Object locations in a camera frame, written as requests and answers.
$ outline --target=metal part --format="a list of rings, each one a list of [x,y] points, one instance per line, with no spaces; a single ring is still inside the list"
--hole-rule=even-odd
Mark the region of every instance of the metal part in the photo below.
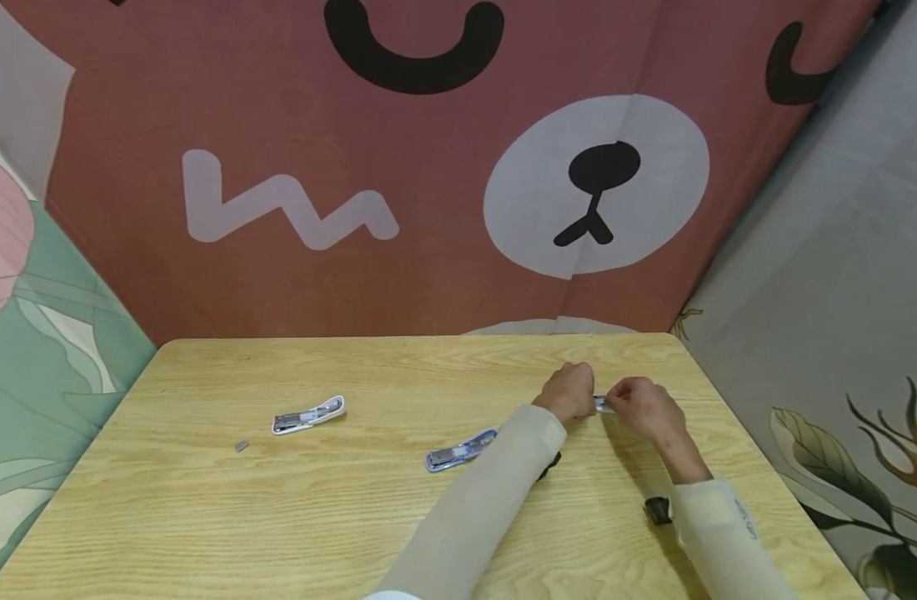
[[[273,434],[283,436],[294,431],[311,429],[320,423],[345,414],[345,397],[331,397],[326,402],[302,412],[279,415],[273,421]]]
[[[608,404],[605,404],[605,396],[602,393],[596,393],[595,396],[592,396],[592,399],[595,400],[595,410],[606,415],[615,414],[615,411],[610,409]]]
[[[446,468],[464,465],[482,454],[497,435],[499,432],[495,429],[486,429],[476,437],[472,437],[471,440],[459,443],[457,446],[433,450],[425,455],[425,467],[429,473],[438,473]]]

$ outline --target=white circle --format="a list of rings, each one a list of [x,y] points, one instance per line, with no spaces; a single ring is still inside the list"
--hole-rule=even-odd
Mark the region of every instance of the white circle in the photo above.
[[[566,247],[555,235],[580,219],[591,197],[572,184],[572,159],[592,146],[635,147],[639,170],[606,190],[599,215],[614,240],[586,233]],[[495,247],[530,271],[568,279],[633,264],[672,239],[709,182],[709,145],[692,119],[657,98],[599,96],[555,110],[516,139],[485,186],[485,228]]]

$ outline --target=wooden table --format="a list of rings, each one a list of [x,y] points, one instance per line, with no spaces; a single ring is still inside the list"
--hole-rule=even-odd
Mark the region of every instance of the wooden table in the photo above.
[[[457,475],[428,474],[425,453],[501,425],[566,360],[600,392],[660,381],[799,598],[864,598],[679,341],[630,334],[171,342],[6,563],[0,600],[361,598]],[[345,417],[271,435],[335,393]],[[666,488],[646,444],[592,417],[562,456],[476,598],[706,598],[672,527],[644,517]]]

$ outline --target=sleeve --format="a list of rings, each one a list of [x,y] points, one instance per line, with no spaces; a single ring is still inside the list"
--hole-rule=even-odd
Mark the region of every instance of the sleeve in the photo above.
[[[728,481],[674,486],[679,545],[713,600],[795,600]]]
[[[398,590],[426,600],[467,600],[565,436],[551,412],[519,407],[428,512],[376,593]]]

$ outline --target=person's right hand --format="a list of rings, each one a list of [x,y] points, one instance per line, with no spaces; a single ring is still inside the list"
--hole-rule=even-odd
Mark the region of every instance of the person's right hand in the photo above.
[[[665,387],[648,377],[626,377],[618,381],[605,403],[635,432],[652,443],[665,443],[688,436],[685,414]]]

